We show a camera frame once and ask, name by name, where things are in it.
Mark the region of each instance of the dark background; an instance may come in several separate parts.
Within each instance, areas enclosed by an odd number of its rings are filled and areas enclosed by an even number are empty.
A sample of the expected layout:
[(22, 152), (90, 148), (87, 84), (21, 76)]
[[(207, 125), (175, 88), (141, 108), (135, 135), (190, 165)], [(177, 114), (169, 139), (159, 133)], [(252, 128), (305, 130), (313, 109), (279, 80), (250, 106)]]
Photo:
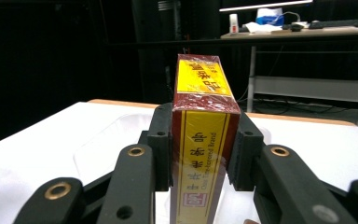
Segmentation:
[[(13, 2), (0, 1), (0, 140), (76, 102), (169, 102), (178, 53), (219, 55), (234, 96), (246, 89), (249, 47), (136, 45), (219, 39), (228, 32), (228, 14), (218, 9), (243, 0), (182, 0), (179, 34), (173, 10), (158, 10), (156, 1)], [(283, 11), (299, 13), (302, 21), (358, 19), (358, 1), (319, 1)], [(255, 21), (256, 11), (238, 15), (244, 24)], [(295, 19), (288, 15), (285, 23)], [(352, 51), (358, 44), (262, 49)], [(358, 54), (260, 54), (256, 67), (264, 76), (358, 79)]]

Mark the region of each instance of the desk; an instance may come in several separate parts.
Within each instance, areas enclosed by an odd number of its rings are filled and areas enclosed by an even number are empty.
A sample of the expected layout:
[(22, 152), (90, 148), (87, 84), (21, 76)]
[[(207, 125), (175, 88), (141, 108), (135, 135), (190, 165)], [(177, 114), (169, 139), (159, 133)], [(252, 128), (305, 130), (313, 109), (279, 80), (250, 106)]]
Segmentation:
[[(0, 224), (12, 223), (34, 191), (51, 179), (75, 177), (87, 185), (110, 172), (122, 146), (137, 141), (138, 132), (148, 128), (147, 118), (151, 118), (155, 108), (127, 102), (91, 102), (70, 105), (0, 141)], [(133, 120), (135, 127), (123, 122), (123, 118)], [(357, 126), (288, 119), (251, 120), (263, 132), (267, 144), (295, 150), (323, 181), (345, 190), (353, 179), (358, 179)], [(156, 194), (157, 224), (169, 223), (169, 192)], [(252, 197), (252, 192), (237, 192), (225, 181), (215, 223), (237, 224), (246, 218), (257, 221)]]
[[(301, 32), (282, 32), (271, 35), (254, 35), (249, 33), (237, 33), (222, 35), (222, 39), (252, 40), (260, 39), (260, 42), (271, 42), (274, 39), (283, 44), (290, 44), (294, 41), (297, 44), (311, 42), (312, 38), (318, 41), (319, 38), (330, 38), (331, 42), (339, 41), (345, 37), (345, 41), (358, 40), (358, 28), (308, 30)], [(316, 99), (338, 100), (358, 102), (358, 80), (331, 80), (331, 79), (310, 79), (301, 77), (261, 77), (255, 75), (256, 43), (252, 46), (247, 112), (253, 111), (253, 100), (255, 93), (277, 94), (287, 96), (308, 97)]]

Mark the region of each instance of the screw hole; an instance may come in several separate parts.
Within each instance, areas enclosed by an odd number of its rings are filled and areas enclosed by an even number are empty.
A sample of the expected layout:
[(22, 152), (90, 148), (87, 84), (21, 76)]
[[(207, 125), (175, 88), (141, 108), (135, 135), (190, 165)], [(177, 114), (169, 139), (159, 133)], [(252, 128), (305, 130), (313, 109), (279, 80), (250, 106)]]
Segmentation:
[(145, 149), (141, 147), (133, 147), (128, 151), (130, 156), (142, 156), (145, 153)]
[(67, 195), (69, 191), (71, 191), (71, 185), (66, 182), (60, 182), (46, 190), (45, 198), (49, 200), (56, 200)]
[(117, 210), (116, 215), (119, 219), (128, 219), (132, 216), (132, 208), (129, 206), (122, 206)]
[(281, 157), (286, 157), (290, 154), (289, 151), (283, 147), (272, 147), (271, 152)]

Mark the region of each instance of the cable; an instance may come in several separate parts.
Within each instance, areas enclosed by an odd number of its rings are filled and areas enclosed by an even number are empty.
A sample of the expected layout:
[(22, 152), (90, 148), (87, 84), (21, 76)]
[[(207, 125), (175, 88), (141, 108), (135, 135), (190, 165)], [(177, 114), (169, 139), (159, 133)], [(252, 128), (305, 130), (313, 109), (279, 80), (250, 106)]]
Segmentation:
[(246, 99), (242, 99), (242, 97), (244, 97), (244, 96), (246, 95), (246, 92), (248, 92), (248, 89), (249, 89), (249, 87), (247, 87), (246, 90), (245, 90), (245, 92), (243, 93), (243, 95), (242, 95), (238, 100), (236, 100), (237, 102), (243, 102), (243, 101), (246, 101), (246, 100), (247, 100), (247, 98), (246, 98)]
[(280, 19), (284, 14), (293, 14), (293, 15), (296, 15), (296, 16), (297, 16), (297, 21), (301, 21), (300, 15), (298, 15), (298, 13), (291, 12), (291, 11), (287, 11), (287, 12), (283, 12), (283, 14), (277, 16), (277, 18), (275, 18), (275, 20), (270, 21), (270, 22), (267, 22), (267, 24), (269, 24), (269, 25), (274, 25), (274, 24), (278, 21), (278, 19)]

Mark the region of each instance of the table surface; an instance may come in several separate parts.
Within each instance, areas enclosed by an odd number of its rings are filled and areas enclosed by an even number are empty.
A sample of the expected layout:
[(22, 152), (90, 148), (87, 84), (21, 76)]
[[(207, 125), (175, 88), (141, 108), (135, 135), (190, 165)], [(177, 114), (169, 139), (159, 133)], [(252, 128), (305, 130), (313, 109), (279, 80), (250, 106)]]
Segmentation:
[[(111, 172), (119, 151), (148, 129), (156, 107), (96, 102), (70, 105), (0, 141), (0, 224), (12, 223), (29, 197), (51, 179), (74, 177), (87, 185)], [(345, 190), (358, 179), (358, 127), (250, 118), (266, 144), (295, 150), (323, 181)], [(252, 197), (225, 181), (215, 223), (257, 221)], [(169, 223), (169, 192), (156, 193), (156, 218), (157, 224)]]
[[(154, 104), (144, 104), (144, 103), (124, 102), (124, 101), (104, 100), (104, 99), (93, 99), (90, 100), (89, 103), (108, 104), (108, 105), (130, 105), (130, 106), (140, 106), (146, 108), (156, 108), (158, 106)], [(259, 113), (245, 113), (245, 114), (250, 118), (284, 119), (284, 120), (296, 120), (296, 121), (306, 121), (306, 122), (325, 123), (325, 124), (356, 126), (354, 123), (345, 120), (338, 120), (338, 119), (311, 119), (311, 118), (292, 117), (292, 116), (283, 116), (283, 115), (269, 115), (269, 114), (259, 114)]]
[(324, 29), (302, 29), (300, 32), (291, 32), (287, 30), (273, 31), (266, 33), (228, 33), (221, 35), (222, 39), (254, 39), (254, 38), (275, 38), (275, 37), (304, 37), (304, 36), (349, 36), (358, 35), (356, 27), (335, 27)]

